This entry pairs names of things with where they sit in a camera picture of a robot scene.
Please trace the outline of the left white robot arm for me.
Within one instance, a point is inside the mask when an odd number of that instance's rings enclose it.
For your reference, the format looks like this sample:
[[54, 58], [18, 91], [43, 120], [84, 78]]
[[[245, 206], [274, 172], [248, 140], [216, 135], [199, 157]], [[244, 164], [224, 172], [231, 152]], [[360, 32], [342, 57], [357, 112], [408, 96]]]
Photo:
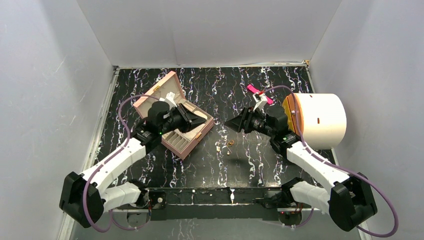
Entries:
[[168, 141], [177, 152], [188, 153], [194, 140], [206, 133], [212, 117], [182, 100], [177, 104], [161, 99], [134, 104], [141, 116], [130, 138], [105, 159], [82, 173], [69, 173], [63, 183], [59, 208], [82, 227], [95, 227], [103, 213], [126, 204], [144, 208], [149, 203], [147, 188], [137, 180], [110, 187], [110, 184], [137, 161]]

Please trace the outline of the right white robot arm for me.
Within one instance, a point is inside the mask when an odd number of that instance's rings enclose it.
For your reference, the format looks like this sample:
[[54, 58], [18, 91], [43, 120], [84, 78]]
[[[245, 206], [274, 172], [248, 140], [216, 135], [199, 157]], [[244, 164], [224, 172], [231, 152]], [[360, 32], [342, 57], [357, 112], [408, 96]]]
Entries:
[[288, 207], [295, 207], [298, 203], [305, 203], [324, 211], [346, 232], [378, 212], [371, 186], [365, 182], [365, 177], [347, 174], [319, 161], [316, 158], [318, 154], [303, 146], [300, 137], [290, 130], [282, 107], [274, 106], [267, 114], [245, 107], [224, 124], [238, 133], [256, 131], [268, 136], [277, 154], [301, 167], [320, 184], [311, 185], [295, 177], [283, 184], [276, 196], [259, 200], [260, 204], [280, 201]]

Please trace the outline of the pink jewelry box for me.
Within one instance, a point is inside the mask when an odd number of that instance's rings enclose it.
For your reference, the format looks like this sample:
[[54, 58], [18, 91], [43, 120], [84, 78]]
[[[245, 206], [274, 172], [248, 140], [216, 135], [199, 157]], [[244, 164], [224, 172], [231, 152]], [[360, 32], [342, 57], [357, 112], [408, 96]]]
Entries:
[[182, 133], [176, 129], [169, 133], [165, 133], [162, 136], [161, 143], [183, 160], [193, 151], [196, 145], [198, 145], [202, 138], [204, 138], [211, 130], [214, 125], [214, 118], [205, 110], [186, 99], [182, 86], [177, 77], [177, 73], [174, 71], [167, 73], [145, 93], [146, 95], [150, 95], [150, 97], [139, 97], [138, 100], [136, 100], [136, 102], [133, 104], [133, 107], [139, 116], [144, 118], [148, 115], [148, 110], [156, 101], [153, 99], [153, 97], [164, 100], [166, 99], [169, 92], [173, 93], [172, 96], [174, 103], [182, 104], [195, 115], [205, 119], [205, 123], [189, 132]]

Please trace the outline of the pink plastic clip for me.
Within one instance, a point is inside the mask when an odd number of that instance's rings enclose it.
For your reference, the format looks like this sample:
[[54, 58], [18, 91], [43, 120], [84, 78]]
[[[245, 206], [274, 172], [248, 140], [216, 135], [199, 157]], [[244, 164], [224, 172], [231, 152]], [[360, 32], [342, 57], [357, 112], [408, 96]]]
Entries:
[[249, 84], [246, 88], [247, 88], [248, 91], [250, 91], [254, 95], [266, 97], [267, 103], [269, 105], [272, 105], [274, 103], [274, 101], [271, 98], [269, 98], [268, 96], [266, 96], [265, 93], [263, 93], [262, 91], [256, 89], [252, 84]]

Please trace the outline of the white cylinder with orange lid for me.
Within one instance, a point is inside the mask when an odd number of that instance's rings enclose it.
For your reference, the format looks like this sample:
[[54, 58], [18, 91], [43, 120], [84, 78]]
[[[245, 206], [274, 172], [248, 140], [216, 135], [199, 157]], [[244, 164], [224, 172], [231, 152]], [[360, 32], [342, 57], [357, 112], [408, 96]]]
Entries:
[[288, 128], [314, 150], [329, 150], [343, 140], [347, 117], [340, 98], [333, 93], [295, 93], [288, 95], [282, 107]]

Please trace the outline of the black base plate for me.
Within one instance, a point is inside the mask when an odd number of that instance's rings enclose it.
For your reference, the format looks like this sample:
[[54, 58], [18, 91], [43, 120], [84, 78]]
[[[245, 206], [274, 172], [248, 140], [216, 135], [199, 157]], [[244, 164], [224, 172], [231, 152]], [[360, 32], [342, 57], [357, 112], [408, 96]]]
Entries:
[[153, 221], [182, 219], [278, 220], [286, 207], [280, 187], [155, 188], [148, 193]]

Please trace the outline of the aluminium frame rail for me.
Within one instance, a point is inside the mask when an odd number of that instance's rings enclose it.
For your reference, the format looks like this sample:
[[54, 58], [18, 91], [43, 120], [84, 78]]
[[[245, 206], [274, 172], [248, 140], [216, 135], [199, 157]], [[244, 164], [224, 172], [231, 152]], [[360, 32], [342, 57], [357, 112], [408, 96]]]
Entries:
[[145, 213], [149, 220], [260, 219], [299, 227], [302, 210], [318, 209], [343, 231], [351, 231], [376, 213], [373, 200], [351, 197], [348, 192], [327, 192], [306, 182], [272, 188], [147, 188], [127, 183], [100, 193], [90, 187], [72, 190], [60, 200], [60, 208], [89, 228], [101, 218], [116, 224], [116, 213]]

